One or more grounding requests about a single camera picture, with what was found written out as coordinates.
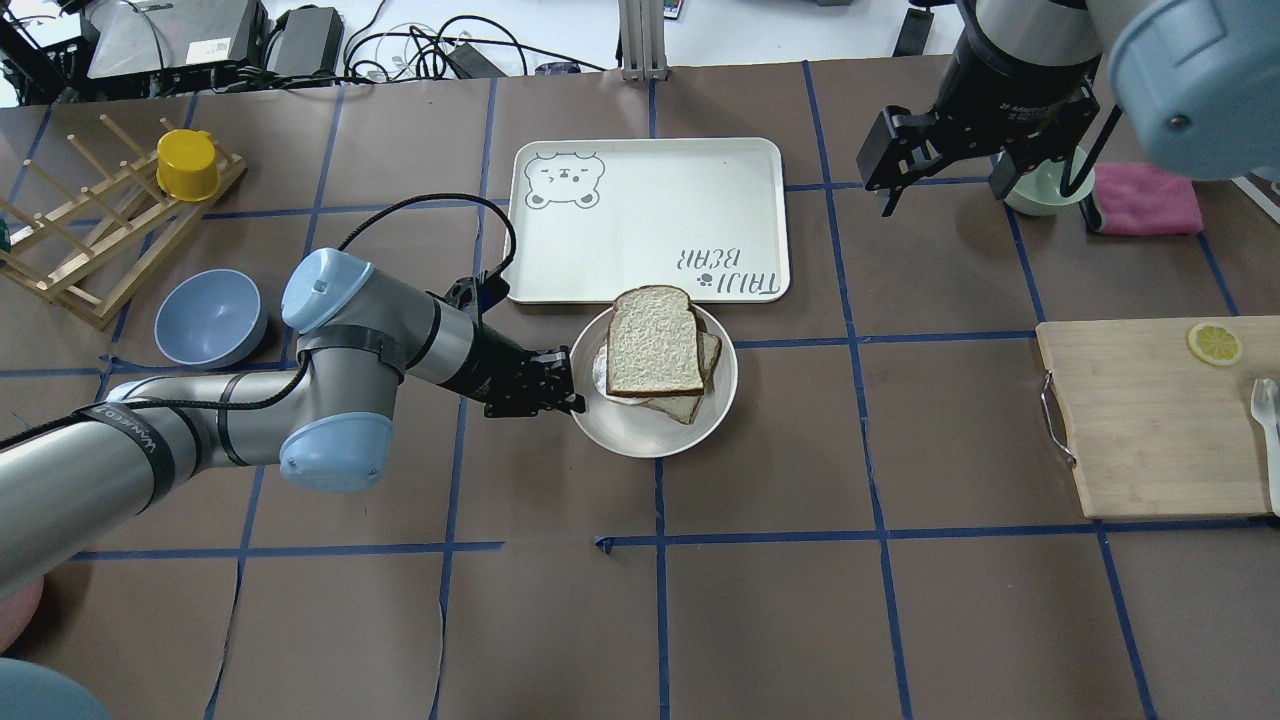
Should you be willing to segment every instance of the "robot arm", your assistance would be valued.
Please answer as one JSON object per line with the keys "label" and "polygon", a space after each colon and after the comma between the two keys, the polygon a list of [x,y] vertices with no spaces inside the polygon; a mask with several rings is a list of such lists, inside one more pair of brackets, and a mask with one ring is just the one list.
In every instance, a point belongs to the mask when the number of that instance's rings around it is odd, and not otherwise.
{"label": "robot arm", "polygon": [[125,383],[81,421],[0,455],[0,597],[207,468],[279,462],[303,487],[372,486],[406,374],[484,402],[486,416],[582,411],[568,348],[521,348],[481,322],[479,286],[462,287],[451,304],[317,250],[284,292],[297,373]]}
{"label": "robot arm", "polygon": [[1041,163],[1069,160],[1098,114],[1089,79],[1103,47],[1117,106],[1156,164],[1215,179],[1280,161],[1280,5],[956,0],[956,6],[965,31],[933,108],[919,115],[886,108],[858,154],[864,187],[879,196],[882,215],[892,214],[906,186],[957,160],[1001,154],[991,176],[998,199]]}

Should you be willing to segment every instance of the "table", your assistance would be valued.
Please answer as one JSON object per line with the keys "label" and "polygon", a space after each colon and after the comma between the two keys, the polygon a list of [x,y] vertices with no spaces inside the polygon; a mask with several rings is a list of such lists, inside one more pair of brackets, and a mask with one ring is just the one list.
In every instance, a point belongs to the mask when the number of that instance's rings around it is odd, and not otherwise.
{"label": "table", "polygon": [[[276,297],[310,250],[431,191],[509,193],[534,140],[764,136],[783,156],[794,283],[716,306],[741,382],[664,461],[563,416],[484,420],[406,383],[385,478],[352,496],[275,468],[209,471],[49,577],[10,655],[119,717],[1260,717],[1280,700],[1280,536],[1262,520],[1091,523],[1044,434],[1044,319],[1280,313],[1280,229],[1198,183],[1198,237],[1085,236],[1015,217],[986,160],[877,217],[854,155],[874,113],[924,108],[946,58],[676,68],[22,108],[0,187],[49,205],[60,136],[165,115],[250,170],[108,333],[0,287],[0,433],[156,372],[168,291],[234,266]],[[1106,87],[1100,88],[1103,102]],[[1138,160],[1121,126],[1105,160]],[[500,252],[472,208],[397,213],[353,250],[440,292]],[[526,346],[600,310],[493,310]],[[289,363],[273,318],[246,368]],[[611,538],[605,555],[594,543]]]}

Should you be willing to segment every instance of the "metal handle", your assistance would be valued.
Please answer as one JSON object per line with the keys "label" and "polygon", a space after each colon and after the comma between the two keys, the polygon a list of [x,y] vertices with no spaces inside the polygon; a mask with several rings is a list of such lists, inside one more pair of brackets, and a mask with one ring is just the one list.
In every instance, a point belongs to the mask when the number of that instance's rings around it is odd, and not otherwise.
{"label": "metal handle", "polygon": [[1048,430],[1048,438],[1053,441],[1053,445],[1062,451],[1066,456],[1066,464],[1075,468],[1075,455],[1068,450],[1066,443],[1057,439],[1057,432],[1053,429],[1053,416],[1048,411],[1048,393],[1053,387],[1053,370],[1044,372],[1044,386],[1041,387],[1041,410],[1044,411],[1044,429]]}

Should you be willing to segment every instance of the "white plate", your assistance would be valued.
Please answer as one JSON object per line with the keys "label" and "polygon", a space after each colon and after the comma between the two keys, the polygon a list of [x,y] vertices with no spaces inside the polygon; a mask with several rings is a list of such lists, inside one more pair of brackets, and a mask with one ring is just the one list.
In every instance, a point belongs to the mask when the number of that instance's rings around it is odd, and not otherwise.
{"label": "white plate", "polygon": [[573,420],[586,437],[618,455],[666,457],[707,439],[721,424],[737,393],[737,355],[724,327],[701,307],[694,306],[694,310],[707,323],[707,332],[721,338],[723,345],[712,372],[710,388],[689,425],[681,425],[659,410],[605,400],[591,379],[591,361],[604,345],[613,309],[600,313],[582,329],[570,351],[570,364],[573,366],[573,387],[586,398],[586,413],[573,413]]}
{"label": "white plate", "polygon": [[791,286],[782,190],[763,137],[531,142],[511,186],[511,299],[673,284],[694,302],[777,300]]}

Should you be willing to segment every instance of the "bear face print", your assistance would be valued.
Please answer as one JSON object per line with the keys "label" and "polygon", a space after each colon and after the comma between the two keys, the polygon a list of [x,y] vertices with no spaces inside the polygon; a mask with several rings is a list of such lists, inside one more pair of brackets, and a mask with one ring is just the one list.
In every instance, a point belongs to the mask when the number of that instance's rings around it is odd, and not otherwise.
{"label": "bear face print", "polygon": [[594,208],[600,201],[596,186],[604,174],[604,160],[579,152],[539,154],[525,165],[529,195],[525,204],[541,210],[552,202],[572,202]]}

